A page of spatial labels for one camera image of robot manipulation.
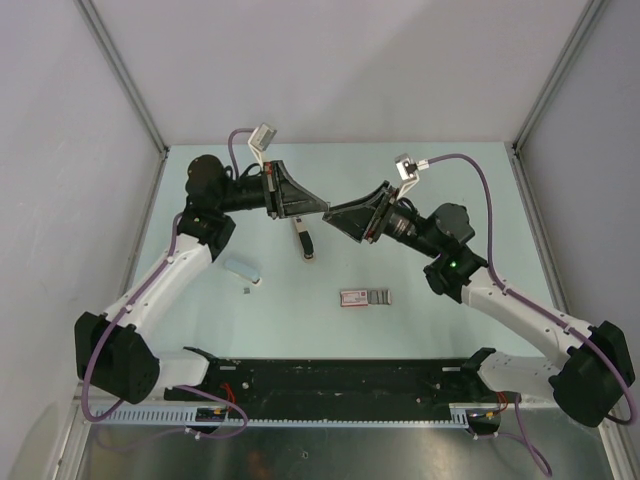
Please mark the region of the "red white staple box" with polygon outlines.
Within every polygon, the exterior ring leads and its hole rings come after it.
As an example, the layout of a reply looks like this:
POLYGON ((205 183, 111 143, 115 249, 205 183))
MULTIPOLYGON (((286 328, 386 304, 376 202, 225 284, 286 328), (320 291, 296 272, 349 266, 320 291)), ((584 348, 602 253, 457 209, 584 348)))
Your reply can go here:
POLYGON ((388 289, 359 289, 340 291, 340 306, 342 308, 390 306, 391 304, 392 297, 388 289))

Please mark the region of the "light blue stapler cover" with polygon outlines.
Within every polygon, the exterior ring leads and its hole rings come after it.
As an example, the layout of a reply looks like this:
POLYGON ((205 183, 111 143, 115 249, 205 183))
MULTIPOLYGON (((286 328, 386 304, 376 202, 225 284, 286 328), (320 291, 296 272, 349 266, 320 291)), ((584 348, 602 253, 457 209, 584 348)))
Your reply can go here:
POLYGON ((224 268, 252 285, 258 286, 262 282, 262 276, 256 268, 235 258, 226 259, 224 268))

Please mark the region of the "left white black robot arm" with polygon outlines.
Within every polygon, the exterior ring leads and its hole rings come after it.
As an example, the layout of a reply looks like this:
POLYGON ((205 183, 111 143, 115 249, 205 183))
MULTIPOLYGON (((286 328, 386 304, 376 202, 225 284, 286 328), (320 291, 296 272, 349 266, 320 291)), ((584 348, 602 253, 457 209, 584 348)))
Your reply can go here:
POLYGON ((297 183, 283 161, 234 178, 213 155, 187 168, 186 205, 174 218, 168 247, 142 279, 101 314, 75 323, 81 399, 98 388, 120 402, 138 404, 156 389, 186 385, 197 398, 214 397, 221 376, 203 353, 184 348, 153 352, 149 338, 184 289, 223 252, 236 224, 231 213, 263 209, 272 219, 322 213, 329 205, 297 183))

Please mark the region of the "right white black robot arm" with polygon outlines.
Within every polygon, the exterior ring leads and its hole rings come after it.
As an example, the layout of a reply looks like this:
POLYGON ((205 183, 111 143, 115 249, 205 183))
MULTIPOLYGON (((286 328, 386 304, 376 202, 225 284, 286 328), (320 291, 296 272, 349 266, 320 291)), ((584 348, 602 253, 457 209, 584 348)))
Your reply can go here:
POLYGON ((422 217, 388 183, 330 208, 329 225, 357 242, 386 235, 431 263, 423 272, 431 290, 498 321, 533 345, 542 358, 513 357, 490 348, 476 352, 461 376, 463 393, 484 401, 496 390, 554 401, 574 421, 597 427, 630 394, 635 373, 622 330, 594 326, 545 308, 518 292, 468 246, 475 232, 464 206, 444 203, 422 217))

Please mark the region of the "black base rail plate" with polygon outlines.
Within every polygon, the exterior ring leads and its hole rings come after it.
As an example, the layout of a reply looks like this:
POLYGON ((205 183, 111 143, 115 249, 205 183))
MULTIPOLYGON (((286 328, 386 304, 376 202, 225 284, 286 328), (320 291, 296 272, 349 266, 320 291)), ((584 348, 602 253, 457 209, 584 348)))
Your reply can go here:
POLYGON ((214 358, 198 390, 231 397, 254 421, 448 420, 453 404, 498 408, 466 359, 214 358))

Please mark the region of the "left aluminium corner post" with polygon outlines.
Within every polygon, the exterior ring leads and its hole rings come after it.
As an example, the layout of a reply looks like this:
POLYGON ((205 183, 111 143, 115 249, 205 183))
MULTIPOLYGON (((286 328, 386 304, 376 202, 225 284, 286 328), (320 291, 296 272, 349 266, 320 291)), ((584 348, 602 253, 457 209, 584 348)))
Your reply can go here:
POLYGON ((159 153, 165 152, 168 146, 94 2, 74 0, 73 3, 150 141, 159 153))

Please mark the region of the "aluminium corner post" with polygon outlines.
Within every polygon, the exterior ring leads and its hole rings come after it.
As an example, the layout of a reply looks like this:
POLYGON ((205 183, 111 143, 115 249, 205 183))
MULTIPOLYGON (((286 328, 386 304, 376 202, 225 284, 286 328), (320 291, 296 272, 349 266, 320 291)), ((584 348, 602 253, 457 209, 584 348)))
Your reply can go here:
POLYGON ((512 148, 515 152, 520 152, 526 146, 526 143, 559 93, 571 68, 586 46, 609 4, 610 2, 606 0, 589 0, 586 2, 576 25, 572 28, 542 89, 512 142, 512 148))
POLYGON ((73 3, 150 141, 159 153, 165 152, 168 146, 94 2, 74 0, 73 3))

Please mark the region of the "right aluminium corner post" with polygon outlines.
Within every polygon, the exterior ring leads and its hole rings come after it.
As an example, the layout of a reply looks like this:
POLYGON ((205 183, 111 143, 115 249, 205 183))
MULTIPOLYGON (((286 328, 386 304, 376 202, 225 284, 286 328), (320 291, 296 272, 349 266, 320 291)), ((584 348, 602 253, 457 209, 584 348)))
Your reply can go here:
POLYGON ((559 93, 571 68, 586 46, 609 4, 610 2, 606 0, 589 0, 586 2, 576 25, 572 28, 542 89, 512 142, 512 148, 515 152, 520 152, 526 146, 526 143, 559 93))

